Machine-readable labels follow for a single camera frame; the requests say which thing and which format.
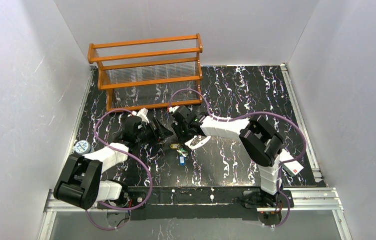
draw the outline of black mount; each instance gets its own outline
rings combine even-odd
[[[129,116],[123,125],[123,131],[117,135],[114,142],[135,149],[141,144],[159,143],[172,135],[173,132],[163,126],[156,117],[146,123],[141,117]]]
[[[205,136],[200,126],[202,120],[208,116],[208,113],[202,112],[199,115],[191,112],[186,106],[179,106],[173,113],[172,117],[175,122],[172,128],[176,133],[180,143],[185,143],[196,135]]]
[[[54,188],[54,198],[82,209],[90,208],[98,196],[102,162],[79,154],[67,158]]]
[[[253,116],[239,134],[250,158],[260,166],[271,167],[282,152],[283,138],[264,116]]]

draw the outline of cable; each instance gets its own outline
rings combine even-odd
[[[124,220],[129,220],[129,218],[127,217],[127,218],[123,218],[122,220],[120,220],[120,222],[117,224],[116,228],[118,228],[119,225],[121,224],[121,222],[124,221]]]
[[[130,203],[129,203],[129,207],[131,207],[131,206],[132,206],[132,199],[130,199]]]
[[[115,226],[115,227],[102,227],[102,226],[100,226],[100,225],[98,225],[98,224],[96,224],[96,223],[94,222],[94,220],[92,219],[91,215],[89,215],[88,210],[85,210],[85,213],[86,213],[86,216],[88,217],[88,220],[92,223],[92,225],[94,225],[96,228],[101,229],[101,230],[104,230],[104,231],[112,231],[112,230],[119,229],[119,228],[125,226],[125,225],[129,222],[129,221],[127,221],[127,222],[125,222],[123,225],[120,225],[121,222],[122,222],[123,220],[129,220],[128,218],[124,218],[124,219],[122,219],[122,220],[119,222],[119,224],[118,224],[117,226]]]
[[[138,161],[138,163],[141,164],[141,166],[146,170],[147,172],[147,175],[148,175],[148,179],[149,179],[149,190],[148,190],[148,193],[147,193],[147,196],[145,197],[144,201],[142,201],[140,204],[136,205],[136,206],[132,206],[132,207],[127,207],[127,208],[121,208],[121,207],[115,207],[115,206],[112,206],[110,204],[107,204],[103,201],[99,201],[99,203],[103,206],[106,206],[108,207],[109,209],[115,209],[115,210],[123,210],[123,211],[129,211],[129,210],[134,210],[134,209],[137,209],[139,207],[141,207],[142,205],[144,205],[148,199],[150,198],[151,194],[152,194],[152,175],[151,175],[151,172],[148,170],[148,167],[145,165],[145,163],[143,161],[141,161],[141,159],[139,159],[137,156],[129,153],[129,152],[126,152],[126,151],[123,151],[123,150],[120,150],[120,149],[117,149],[115,147],[112,147],[110,146],[106,141],[104,141],[103,139],[101,139],[99,136],[98,136],[98,132],[97,132],[97,128],[98,126],[100,125],[100,123],[102,122],[102,120],[108,116],[109,114],[111,113],[115,113],[115,112],[128,112],[130,114],[132,114],[131,111],[129,110],[126,110],[126,109],[123,109],[123,108],[117,108],[117,109],[114,109],[114,110],[111,110],[109,112],[107,112],[106,114],[104,114],[95,124],[95,127],[94,127],[94,136],[95,138],[97,138],[101,143],[103,143],[106,147],[109,147],[111,149],[113,149],[114,151],[118,151],[119,153],[122,153],[122,154],[126,154],[128,155],[128,157],[131,157],[133,159],[135,159],[136,161]]]
[[[300,160],[300,159],[305,155],[306,150],[307,150],[307,141],[306,141],[306,139],[305,139],[305,137],[304,137],[304,134],[303,134],[303,132],[300,130],[300,128],[299,128],[295,123],[293,123],[291,120],[287,119],[286,117],[281,116],[281,115],[278,115],[278,114],[275,114],[275,113],[273,113],[273,112],[267,112],[267,111],[256,111],[256,112],[250,112],[250,113],[247,113],[247,114],[244,114],[244,115],[241,115],[241,116],[238,116],[238,117],[232,118],[232,119],[222,119],[222,118],[218,118],[217,116],[214,116],[213,113],[211,112],[211,110],[210,110],[210,104],[209,104],[208,101],[205,99],[205,97],[204,97],[199,91],[194,90],[194,89],[191,89],[191,88],[183,88],[183,89],[180,89],[180,90],[176,91],[174,94],[172,94],[172,97],[170,98],[170,101],[169,101],[169,107],[171,107],[172,100],[173,100],[174,96],[175,96],[177,93],[182,92],[182,91],[193,91],[193,92],[195,92],[196,94],[198,94],[198,95],[204,100],[204,102],[205,102],[205,104],[206,104],[206,106],[207,106],[207,113],[208,113],[208,115],[209,115],[210,117],[212,117],[213,119],[219,121],[219,122],[233,122],[233,121],[236,121],[236,120],[239,120],[239,119],[247,118],[247,117],[252,116],[252,115],[262,115],[262,116],[263,116],[263,115],[269,115],[269,116],[273,116],[273,117],[275,117],[275,118],[277,118],[277,119],[279,119],[279,120],[282,120],[282,121],[284,121],[284,122],[290,124],[290,125],[295,129],[295,131],[296,131],[297,133],[300,134],[301,140],[302,140],[302,142],[303,142],[303,149],[302,149],[301,153],[300,153],[298,156],[296,156],[296,157],[294,157],[294,158],[292,158],[292,159],[290,159],[290,160],[286,160],[286,161],[281,161],[281,162],[279,162],[279,166],[278,166],[279,171],[278,171],[278,178],[277,178],[277,181],[276,181],[276,186],[279,186],[279,185],[280,185],[280,181],[279,181],[279,179],[280,179],[280,177],[281,177],[281,175],[282,175],[282,165],[283,165],[284,163],[290,163],[290,162],[298,161],[298,160]],[[289,213],[291,212],[291,205],[289,204],[289,198],[288,198],[288,196],[286,196],[286,194],[284,194],[284,193],[280,190],[279,187],[277,187],[277,189],[278,189],[278,193],[281,194],[282,196],[284,196],[284,197],[286,198],[286,201],[288,202],[288,211],[287,211],[287,213],[286,213],[285,218],[284,218],[279,224],[274,225],[275,227],[279,227],[279,226],[281,226],[282,224],[284,224],[284,223],[286,222],[286,220],[288,219],[288,217],[289,217]]]
[[[278,212],[278,208],[279,208],[279,203],[276,204],[276,209],[272,212],[273,214],[277,213]]]
[[[259,202],[250,201],[246,198],[240,198],[239,201],[249,205],[260,205]]]
[[[281,206],[279,208],[279,211],[277,211],[276,213],[280,213],[282,211],[282,208],[283,208],[283,202],[281,201]]]

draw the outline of aluminum frame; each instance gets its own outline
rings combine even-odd
[[[86,86],[86,89],[85,89],[85,95],[83,96],[82,104],[80,105],[79,112],[77,113],[77,120],[76,120],[76,124],[74,125],[73,133],[71,135],[70,144],[67,150],[67,156],[72,154],[73,146],[75,144],[74,141],[76,140],[77,130],[79,129],[80,121],[82,120],[83,110],[85,108],[86,100],[88,99],[88,93],[89,93],[89,90],[91,89],[92,80],[94,78],[94,71],[95,71],[95,67],[91,66],[91,74],[89,76],[88,85]]]
[[[338,192],[334,187],[290,187],[286,188],[292,193],[295,207],[292,211],[316,211],[316,210],[332,210],[334,221],[338,227],[339,235],[342,240],[351,240],[351,234],[344,217],[344,207],[342,206]],[[257,208],[258,212],[268,211],[268,208]],[[83,212],[84,210],[54,199],[50,190],[45,205],[42,227],[39,233],[39,240],[48,240],[51,236],[52,228],[57,212]],[[98,209],[97,203],[89,210],[90,212],[126,212],[114,209]]]
[[[280,66],[282,70],[283,79],[285,80],[285,85],[288,89],[289,98],[291,100],[292,107],[294,108],[294,113],[295,113],[295,117],[297,118],[298,126],[300,127],[307,141],[307,155],[310,160],[311,168],[320,170],[319,163],[317,162],[316,155],[313,150],[313,146],[308,136],[307,128],[305,126],[300,107],[298,106],[297,97],[295,96],[294,88],[291,83],[291,78],[289,77],[288,69],[286,68],[285,63],[281,64]]]

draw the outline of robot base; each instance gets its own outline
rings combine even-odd
[[[294,200],[292,198],[292,193],[289,190],[282,190],[282,192],[289,198],[289,205],[291,208],[294,206]],[[248,209],[256,208],[275,208],[277,203],[282,202],[284,207],[288,207],[288,202],[286,198],[282,195],[278,195],[278,199],[269,199],[268,193],[261,190],[246,190],[242,193],[243,199],[241,199],[241,204]]]

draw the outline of small object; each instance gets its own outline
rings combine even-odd
[[[172,144],[170,145],[170,148],[171,148],[171,149],[178,149],[179,146],[180,146],[180,144],[178,144],[178,143],[172,143]]]
[[[292,156],[285,150],[280,153],[280,161],[292,159]],[[304,167],[298,161],[292,161],[282,164],[283,169],[288,172],[291,177],[297,175]]]
[[[74,151],[79,155],[89,154],[94,152],[94,148],[85,140],[80,140],[74,145]]]
[[[183,149],[176,150],[180,155],[184,156],[185,158],[188,157],[188,152]]]
[[[201,136],[198,136],[196,135],[195,137],[193,137],[191,140],[185,142],[185,145],[187,145],[190,149],[192,150],[195,150],[199,147],[202,147],[204,144],[206,144],[208,142],[208,140],[210,140],[211,136],[207,136],[206,138],[202,139],[201,141],[199,141],[197,144],[195,145],[192,145],[192,141],[194,141],[196,138],[200,138]]]
[[[297,175],[304,167],[298,161],[287,162],[282,165],[283,169],[288,172],[291,177]]]
[[[179,163],[181,166],[185,166],[185,157],[183,155],[179,155]]]
[[[177,109],[179,108],[179,106],[171,106],[171,107],[169,107],[169,113],[173,113],[173,112],[175,112]]]
[[[139,110],[136,115],[142,119],[143,122],[149,123],[149,120],[147,118],[148,109],[143,108]]]

